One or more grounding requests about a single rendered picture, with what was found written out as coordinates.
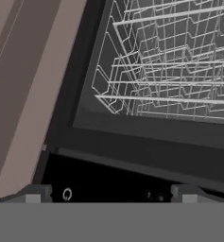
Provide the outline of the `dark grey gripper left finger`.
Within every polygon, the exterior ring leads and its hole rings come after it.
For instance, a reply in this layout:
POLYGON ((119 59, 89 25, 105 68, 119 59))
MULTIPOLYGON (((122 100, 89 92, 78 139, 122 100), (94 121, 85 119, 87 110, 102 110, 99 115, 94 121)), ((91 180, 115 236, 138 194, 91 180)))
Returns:
POLYGON ((50 184, 30 184, 15 194, 0 198, 0 202, 50 203, 52 201, 50 184))

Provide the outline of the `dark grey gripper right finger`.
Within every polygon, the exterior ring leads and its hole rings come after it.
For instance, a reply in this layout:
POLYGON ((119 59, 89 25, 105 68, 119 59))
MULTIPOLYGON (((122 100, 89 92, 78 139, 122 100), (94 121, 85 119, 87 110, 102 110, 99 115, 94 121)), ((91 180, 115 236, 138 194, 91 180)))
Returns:
POLYGON ((202 189, 188 184, 173 184, 171 186, 172 202, 176 203, 216 203, 224 202, 224 198, 210 195, 202 189))

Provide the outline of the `black dishwasher door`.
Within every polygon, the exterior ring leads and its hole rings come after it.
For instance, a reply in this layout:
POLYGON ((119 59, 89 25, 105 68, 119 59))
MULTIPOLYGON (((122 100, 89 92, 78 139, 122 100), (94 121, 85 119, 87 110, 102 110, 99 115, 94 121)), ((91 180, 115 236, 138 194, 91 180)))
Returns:
POLYGON ((42 153, 37 175, 52 186, 55 202, 171 202, 182 189, 224 201, 224 165, 173 151, 107 156, 51 149, 42 153))

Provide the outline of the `black dishwasher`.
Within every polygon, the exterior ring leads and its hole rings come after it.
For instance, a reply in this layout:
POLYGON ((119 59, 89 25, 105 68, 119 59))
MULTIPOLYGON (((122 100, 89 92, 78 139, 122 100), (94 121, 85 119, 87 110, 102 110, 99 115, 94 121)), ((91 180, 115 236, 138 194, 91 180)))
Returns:
POLYGON ((131 6, 158 1, 87 1, 43 152, 65 148, 112 156, 161 150, 224 165, 224 123, 112 114, 95 98, 96 67, 109 67, 123 52, 112 23, 131 6))

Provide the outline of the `brown cabinet panel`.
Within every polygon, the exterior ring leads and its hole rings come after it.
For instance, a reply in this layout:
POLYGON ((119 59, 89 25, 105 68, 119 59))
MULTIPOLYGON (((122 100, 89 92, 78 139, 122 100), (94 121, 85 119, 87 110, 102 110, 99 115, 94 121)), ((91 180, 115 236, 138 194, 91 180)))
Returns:
POLYGON ((32 182, 87 0, 0 0, 0 198, 32 182))

